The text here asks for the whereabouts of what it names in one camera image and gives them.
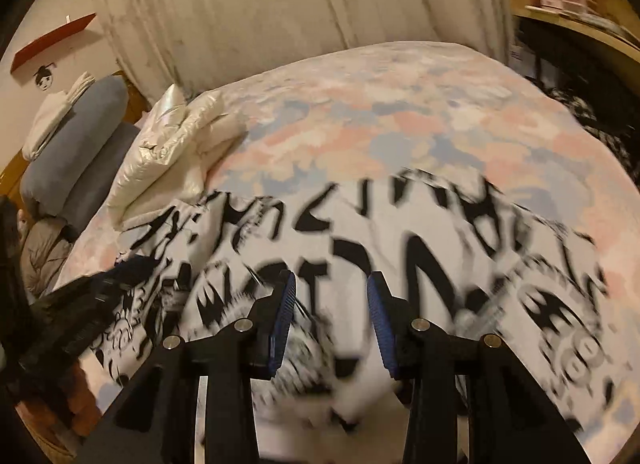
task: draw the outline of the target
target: white blanket with black graffiti print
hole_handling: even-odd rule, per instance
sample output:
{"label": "white blanket with black graffiti print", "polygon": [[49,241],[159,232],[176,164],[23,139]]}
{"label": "white blanket with black graffiti print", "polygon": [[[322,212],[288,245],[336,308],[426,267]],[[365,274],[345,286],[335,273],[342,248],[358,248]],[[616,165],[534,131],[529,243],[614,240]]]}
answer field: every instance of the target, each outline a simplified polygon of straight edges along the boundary
{"label": "white blanket with black graffiti print", "polygon": [[379,270],[416,316],[457,335],[503,336],[571,425],[586,426],[626,372],[595,246],[482,178],[473,186],[405,170],[282,199],[215,191],[174,202],[122,234],[123,257],[152,255],[158,267],[96,355],[126,382],[168,334],[193,340],[245,316],[288,267],[298,308],[281,370],[254,383],[257,418],[277,420],[284,399],[313,393],[327,415],[354,422],[393,386],[367,310],[366,278]]}

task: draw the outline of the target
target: wooden shelf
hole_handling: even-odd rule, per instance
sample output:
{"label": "wooden shelf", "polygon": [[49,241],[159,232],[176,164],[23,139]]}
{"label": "wooden shelf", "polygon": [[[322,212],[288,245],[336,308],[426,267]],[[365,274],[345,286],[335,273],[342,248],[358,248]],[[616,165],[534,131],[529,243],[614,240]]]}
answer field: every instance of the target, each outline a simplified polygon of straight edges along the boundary
{"label": "wooden shelf", "polygon": [[575,33],[575,41],[593,53],[604,66],[615,73],[631,91],[640,98],[640,50],[625,40],[609,35],[600,29],[574,21],[558,14],[523,8],[514,15],[554,24]]}
{"label": "wooden shelf", "polygon": [[85,29],[89,22],[95,18],[95,13],[80,17],[79,19],[72,20],[71,22],[60,26],[53,31],[50,31],[46,35],[42,35],[40,38],[36,38],[30,44],[24,46],[20,51],[15,53],[14,60],[11,63],[11,69],[9,72],[14,72],[22,64],[29,61],[31,58],[40,54],[47,48],[50,48],[53,44],[79,33]]}

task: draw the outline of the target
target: metal screw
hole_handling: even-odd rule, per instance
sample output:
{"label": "metal screw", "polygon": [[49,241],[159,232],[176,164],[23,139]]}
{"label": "metal screw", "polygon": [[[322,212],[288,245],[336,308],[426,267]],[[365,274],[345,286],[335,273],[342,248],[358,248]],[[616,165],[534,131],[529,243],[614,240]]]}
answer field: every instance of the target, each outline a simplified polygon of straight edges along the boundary
{"label": "metal screw", "polygon": [[182,343],[182,338],[180,338],[180,336],[171,335],[164,338],[164,340],[162,341],[162,346],[167,350],[171,350],[175,349],[178,345],[180,345],[180,343]]}
{"label": "metal screw", "polygon": [[428,330],[430,326],[431,326],[431,323],[429,323],[424,318],[416,318],[411,322],[412,329],[417,330],[419,332],[424,332],[425,330]]}
{"label": "metal screw", "polygon": [[495,334],[487,334],[484,337],[484,344],[492,349],[497,349],[500,345],[502,345],[502,339],[500,336],[496,336]]}
{"label": "metal screw", "polygon": [[251,327],[254,326],[254,322],[248,318],[242,318],[236,321],[234,327],[238,332],[247,332]]}

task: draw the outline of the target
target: gray cushion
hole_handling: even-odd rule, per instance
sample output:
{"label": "gray cushion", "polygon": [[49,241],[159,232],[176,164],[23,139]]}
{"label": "gray cushion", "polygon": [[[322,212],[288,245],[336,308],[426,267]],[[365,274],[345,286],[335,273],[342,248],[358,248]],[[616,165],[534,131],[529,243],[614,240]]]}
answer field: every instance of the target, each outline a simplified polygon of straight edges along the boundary
{"label": "gray cushion", "polygon": [[20,194],[35,218],[59,215],[71,189],[121,123],[128,101],[120,76],[98,80],[78,99],[22,176]]}
{"label": "gray cushion", "polygon": [[120,123],[69,193],[59,216],[66,219],[75,235],[84,231],[107,198],[124,156],[139,132],[131,123]]}

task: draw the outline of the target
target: dark hair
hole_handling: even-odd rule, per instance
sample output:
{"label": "dark hair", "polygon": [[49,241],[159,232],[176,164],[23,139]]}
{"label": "dark hair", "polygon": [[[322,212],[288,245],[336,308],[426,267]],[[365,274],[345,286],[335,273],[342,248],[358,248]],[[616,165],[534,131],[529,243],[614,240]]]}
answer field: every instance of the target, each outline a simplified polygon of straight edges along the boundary
{"label": "dark hair", "polygon": [[56,64],[49,64],[48,66],[40,66],[40,68],[38,69],[38,72],[34,75],[36,77],[36,85],[40,85],[40,82],[42,81],[43,78],[46,78],[47,76],[52,76],[52,72],[49,69],[49,67],[55,67]]}

